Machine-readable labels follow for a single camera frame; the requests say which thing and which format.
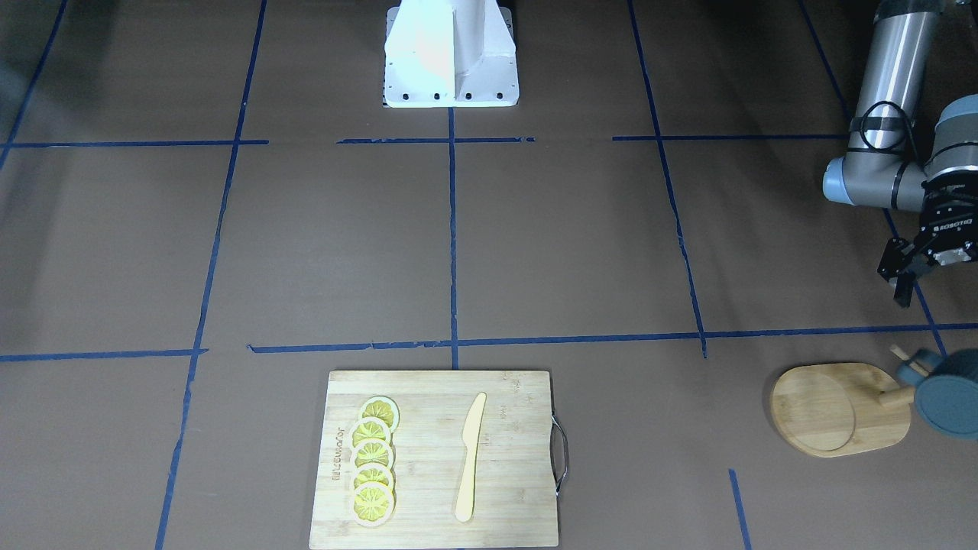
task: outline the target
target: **wooden coaster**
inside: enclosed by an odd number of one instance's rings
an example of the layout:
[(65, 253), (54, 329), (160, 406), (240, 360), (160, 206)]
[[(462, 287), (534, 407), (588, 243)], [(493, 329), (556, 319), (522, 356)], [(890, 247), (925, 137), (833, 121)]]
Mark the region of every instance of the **wooden coaster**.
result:
[(856, 454), (900, 442), (911, 425), (908, 405), (884, 407), (879, 395), (897, 382), (865, 363), (796, 367), (781, 375), (771, 414), (781, 436), (818, 457)]

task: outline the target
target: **blue mug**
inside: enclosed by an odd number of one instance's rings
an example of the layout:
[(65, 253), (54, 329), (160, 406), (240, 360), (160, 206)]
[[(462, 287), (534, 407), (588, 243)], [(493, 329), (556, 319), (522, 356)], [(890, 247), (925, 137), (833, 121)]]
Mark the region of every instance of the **blue mug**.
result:
[[(912, 362), (930, 367), (930, 374), (920, 374)], [(916, 387), (917, 412), (931, 428), (978, 439), (978, 349), (963, 349), (947, 359), (922, 349), (900, 365), (897, 378)]]

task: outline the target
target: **robotic arm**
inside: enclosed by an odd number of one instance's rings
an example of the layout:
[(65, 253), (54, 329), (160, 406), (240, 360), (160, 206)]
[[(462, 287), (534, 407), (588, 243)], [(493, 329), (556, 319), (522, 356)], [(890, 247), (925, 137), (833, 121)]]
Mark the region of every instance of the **robotic arm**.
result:
[(978, 259), (978, 94), (941, 113), (930, 160), (921, 164), (913, 144), (911, 116), (943, 11), (944, 0), (882, 1), (849, 147), (822, 180), (830, 201), (920, 212), (916, 237), (891, 239), (877, 269), (902, 307), (917, 278)]

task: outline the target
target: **lemon slice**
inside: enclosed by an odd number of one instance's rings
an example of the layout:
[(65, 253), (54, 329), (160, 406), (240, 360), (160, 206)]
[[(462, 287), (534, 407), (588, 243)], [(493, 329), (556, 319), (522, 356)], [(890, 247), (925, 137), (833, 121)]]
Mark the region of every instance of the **lemon slice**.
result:
[(353, 493), (353, 516), (364, 527), (377, 527), (394, 512), (394, 492), (387, 485), (367, 481)]
[(394, 474), (391, 473), (390, 469), (382, 464), (376, 462), (368, 462), (363, 466), (357, 468), (356, 472), (353, 473), (353, 488), (356, 489), (360, 485), (368, 482), (376, 481), (378, 483), (383, 483), (390, 487), (391, 490), (394, 489)]
[(397, 404), (390, 397), (383, 395), (374, 395), (360, 407), (360, 418), (371, 416), (383, 420), (392, 432), (397, 430), (397, 425), (401, 421), (401, 411), (397, 410)]
[(364, 439), (353, 447), (353, 464), (359, 468), (368, 462), (375, 462), (387, 468), (394, 465), (394, 449), (383, 439)]
[(361, 418), (353, 425), (353, 428), (350, 430), (350, 438), (353, 441), (354, 447), (359, 445), (360, 441), (364, 439), (383, 439), (390, 443), (390, 428), (380, 418), (368, 416), (367, 418)]

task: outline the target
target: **knife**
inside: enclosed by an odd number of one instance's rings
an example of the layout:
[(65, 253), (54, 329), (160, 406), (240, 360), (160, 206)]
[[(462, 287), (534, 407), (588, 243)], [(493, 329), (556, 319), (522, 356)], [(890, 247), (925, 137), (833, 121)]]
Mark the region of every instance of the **knife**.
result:
[(459, 498), (455, 502), (455, 519), (467, 522), (472, 519), (475, 506), (475, 453), (479, 448), (479, 429), (482, 427), (482, 411), (486, 406), (486, 393), (481, 391), (472, 402), (462, 428), (462, 443), (466, 445), (466, 464), (459, 483)]

